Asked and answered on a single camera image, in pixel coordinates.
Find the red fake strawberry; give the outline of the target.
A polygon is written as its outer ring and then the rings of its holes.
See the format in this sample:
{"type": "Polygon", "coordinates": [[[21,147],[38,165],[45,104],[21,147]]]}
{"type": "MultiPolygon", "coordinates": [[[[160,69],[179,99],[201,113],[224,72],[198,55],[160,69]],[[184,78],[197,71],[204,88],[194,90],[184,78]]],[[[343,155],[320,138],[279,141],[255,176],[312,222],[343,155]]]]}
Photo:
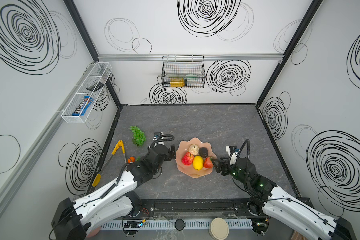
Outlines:
{"type": "Polygon", "coordinates": [[[204,159],[204,164],[203,164],[203,167],[206,168],[206,169],[211,169],[213,168],[213,163],[212,163],[212,159],[211,157],[207,157],[204,159]]]}

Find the dark fake avocado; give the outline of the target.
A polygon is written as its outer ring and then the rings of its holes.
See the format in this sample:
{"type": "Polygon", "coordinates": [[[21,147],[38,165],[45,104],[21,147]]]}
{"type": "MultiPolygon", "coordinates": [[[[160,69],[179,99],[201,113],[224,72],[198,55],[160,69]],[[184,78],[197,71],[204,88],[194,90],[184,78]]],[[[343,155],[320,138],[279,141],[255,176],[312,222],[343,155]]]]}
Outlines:
{"type": "Polygon", "coordinates": [[[199,156],[202,158],[207,158],[209,156],[209,151],[206,147],[199,148],[199,156]]]}

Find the yellow fake lemon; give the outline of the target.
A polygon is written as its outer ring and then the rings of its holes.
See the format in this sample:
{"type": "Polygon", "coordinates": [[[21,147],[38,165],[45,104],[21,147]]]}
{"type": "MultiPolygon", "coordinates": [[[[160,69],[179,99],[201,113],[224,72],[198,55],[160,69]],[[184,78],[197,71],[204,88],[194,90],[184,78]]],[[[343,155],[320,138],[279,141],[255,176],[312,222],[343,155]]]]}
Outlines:
{"type": "Polygon", "coordinates": [[[200,156],[195,156],[193,161],[193,168],[196,171],[200,171],[203,169],[204,159],[200,156]]]}

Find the beige fake pear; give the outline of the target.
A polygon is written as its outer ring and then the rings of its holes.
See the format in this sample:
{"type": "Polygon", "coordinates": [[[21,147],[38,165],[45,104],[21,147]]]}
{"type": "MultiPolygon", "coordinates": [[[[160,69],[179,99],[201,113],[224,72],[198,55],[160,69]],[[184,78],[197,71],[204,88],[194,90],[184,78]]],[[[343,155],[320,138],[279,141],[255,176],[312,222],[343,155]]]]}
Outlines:
{"type": "Polygon", "coordinates": [[[194,156],[197,156],[199,154],[199,146],[196,144],[192,144],[188,148],[188,152],[191,153],[194,156]]]}

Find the red fake apple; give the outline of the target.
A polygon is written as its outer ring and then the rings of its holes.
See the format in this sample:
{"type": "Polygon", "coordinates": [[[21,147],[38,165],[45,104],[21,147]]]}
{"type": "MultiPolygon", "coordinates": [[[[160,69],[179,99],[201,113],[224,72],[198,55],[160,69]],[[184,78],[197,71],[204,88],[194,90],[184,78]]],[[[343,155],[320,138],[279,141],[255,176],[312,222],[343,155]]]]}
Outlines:
{"type": "Polygon", "coordinates": [[[194,161],[194,155],[190,152],[186,152],[185,155],[182,157],[182,164],[185,166],[190,166],[193,164],[194,161]]]}

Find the pink scalloped fruit bowl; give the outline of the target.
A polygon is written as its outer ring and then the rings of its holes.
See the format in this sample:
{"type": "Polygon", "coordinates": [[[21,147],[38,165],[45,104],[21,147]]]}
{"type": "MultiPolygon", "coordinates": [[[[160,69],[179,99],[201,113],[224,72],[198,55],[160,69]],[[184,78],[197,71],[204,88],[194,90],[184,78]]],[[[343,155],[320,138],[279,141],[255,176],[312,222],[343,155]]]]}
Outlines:
{"type": "Polygon", "coordinates": [[[178,170],[194,179],[211,174],[214,170],[212,159],[217,158],[212,145],[198,138],[180,141],[176,156],[178,170]]]}

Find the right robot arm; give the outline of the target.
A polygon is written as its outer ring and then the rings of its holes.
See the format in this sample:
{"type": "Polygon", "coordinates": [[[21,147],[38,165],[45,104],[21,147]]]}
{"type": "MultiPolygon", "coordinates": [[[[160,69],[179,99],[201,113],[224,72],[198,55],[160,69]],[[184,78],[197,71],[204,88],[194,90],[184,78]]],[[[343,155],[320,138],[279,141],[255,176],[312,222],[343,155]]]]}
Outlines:
{"type": "Polygon", "coordinates": [[[266,215],[289,226],[308,240],[354,240],[355,231],[346,219],[325,215],[291,196],[270,179],[258,174],[250,161],[250,145],[229,147],[227,158],[211,161],[217,173],[232,176],[249,196],[247,208],[254,216],[266,215]],[[241,157],[242,149],[246,156],[241,157]]]}

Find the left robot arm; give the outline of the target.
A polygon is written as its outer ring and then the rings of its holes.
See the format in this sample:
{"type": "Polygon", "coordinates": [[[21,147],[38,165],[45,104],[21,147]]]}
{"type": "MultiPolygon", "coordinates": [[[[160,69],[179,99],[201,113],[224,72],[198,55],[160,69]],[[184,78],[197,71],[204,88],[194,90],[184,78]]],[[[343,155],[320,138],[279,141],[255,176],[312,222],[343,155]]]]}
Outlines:
{"type": "Polygon", "coordinates": [[[108,221],[137,216],[142,201],[134,190],[152,180],[165,161],[176,159],[175,146],[164,145],[174,139],[173,135],[161,135],[139,161],[124,164],[116,179],[75,201],[61,201],[51,223],[51,234],[57,240],[84,240],[108,221]]]}

